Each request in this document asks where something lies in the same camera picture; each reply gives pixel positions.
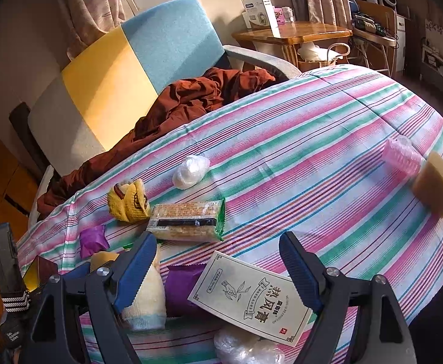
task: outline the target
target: purple snack wrapper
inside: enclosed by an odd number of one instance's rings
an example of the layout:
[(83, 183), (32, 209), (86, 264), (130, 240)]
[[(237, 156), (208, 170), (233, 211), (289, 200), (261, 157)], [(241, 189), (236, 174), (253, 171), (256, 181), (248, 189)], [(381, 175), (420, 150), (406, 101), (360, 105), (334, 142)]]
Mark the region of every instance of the purple snack wrapper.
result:
[(206, 313), (199, 306), (188, 301), (188, 296), (203, 273), (204, 267), (206, 264), (167, 266), (169, 273), (164, 284), (167, 317)]
[(105, 225), (87, 228), (80, 232), (80, 255), (86, 259), (110, 247), (105, 238)]

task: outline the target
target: hand and leaf illustration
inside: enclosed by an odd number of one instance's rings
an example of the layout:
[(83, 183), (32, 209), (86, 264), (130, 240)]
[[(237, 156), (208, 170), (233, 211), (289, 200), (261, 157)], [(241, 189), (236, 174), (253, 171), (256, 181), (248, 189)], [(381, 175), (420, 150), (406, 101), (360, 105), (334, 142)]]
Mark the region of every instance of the hand and leaf illustration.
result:
[(240, 298), (242, 298), (242, 294), (247, 293), (251, 288), (251, 286), (249, 286), (245, 290), (243, 290), (243, 288), (245, 287), (245, 281), (239, 286), (237, 290), (235, 290), (235, 288), (230, 285), (228, 281), (223, 281), (221, 284), (225, 287), (225, 289), (223, 290), (225, 292), (225, 296), (232, 301), (235, 298), (237, 299), (237, 301), (239, 301)]

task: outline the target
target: pink box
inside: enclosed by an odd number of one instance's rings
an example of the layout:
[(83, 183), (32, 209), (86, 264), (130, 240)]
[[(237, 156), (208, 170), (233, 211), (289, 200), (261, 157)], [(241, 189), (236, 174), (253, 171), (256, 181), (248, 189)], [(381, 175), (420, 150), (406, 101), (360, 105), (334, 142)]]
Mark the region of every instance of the pink box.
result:
[(277, 19), (277, 25), (285, 25), (284, 11), (282, 8), (274, 8), (275, 18)]

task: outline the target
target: basket handle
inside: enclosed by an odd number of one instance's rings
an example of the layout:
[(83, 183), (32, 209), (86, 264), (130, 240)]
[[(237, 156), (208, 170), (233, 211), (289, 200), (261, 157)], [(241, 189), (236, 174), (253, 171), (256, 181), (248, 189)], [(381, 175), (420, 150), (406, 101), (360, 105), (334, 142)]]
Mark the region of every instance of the basket handle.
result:
[(349, 55), (349, 53), (351, 52), (351, 48), (349, 47), (349, 45), (348, 45), (347, 43), (344, 43), (344, 42), (333, 43), (332, 45), (329, 46), (329, 48), (328, 48), (328, 52), (327, 52), (327, 54), (326, 54), (326, 61), (327, 61), (328, 63), (329, 63), (329, 51), (330, 51), (334, 46), (338, 46), (338, 45), (345, 46), (345, 47), (346, 47), (346, 53), (341, 53), (341, 54), (335, 56), (335, 58), (334, 58), (332, 61), (337, 60), (339, 57), (347, 56), (347, 55)]

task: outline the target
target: bed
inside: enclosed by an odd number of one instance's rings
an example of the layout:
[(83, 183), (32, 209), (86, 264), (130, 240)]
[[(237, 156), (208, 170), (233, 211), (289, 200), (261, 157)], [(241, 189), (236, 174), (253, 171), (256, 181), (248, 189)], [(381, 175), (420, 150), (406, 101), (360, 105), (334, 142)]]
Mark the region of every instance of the bed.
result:
[[(407, 179), (383, 163), (388, 138), (403, 134), (425, 157), (443, 157), (443, 118), (415, 94), (364, 67), (337, 65), (245, 97), (169, 133), (77, 192), (18, 243), (22, 272), (41, 255), (61, 273), (80, 259), (79, 233), (106, 225), (110, 250), (120, 252), (141, 232), (112, 219), (107, 193), (117, 182), (142, 178), (151, 204), (226, 199), (224, 241), (165, 242), (168, 265), (207, 262), (214, 250), (287, 274), (278, 237), (293, 231), (326, 266), (351, 277), (384, 274), (410, 322), (443, 285), (443, 219), (412, 195)], [(202, 182), (172, 185), (189, 154), (211, 161)], [(333, 359), (342, 362), (356, 310), (347, 315)], [(295, 348), (293, 362), (314, 322)], [(93, 362), (101, 362), (87, 315), (81, 317)], [(169, 319), (164, 331), (132, 333), (143, 362), (220, 362), (215, 318)]]

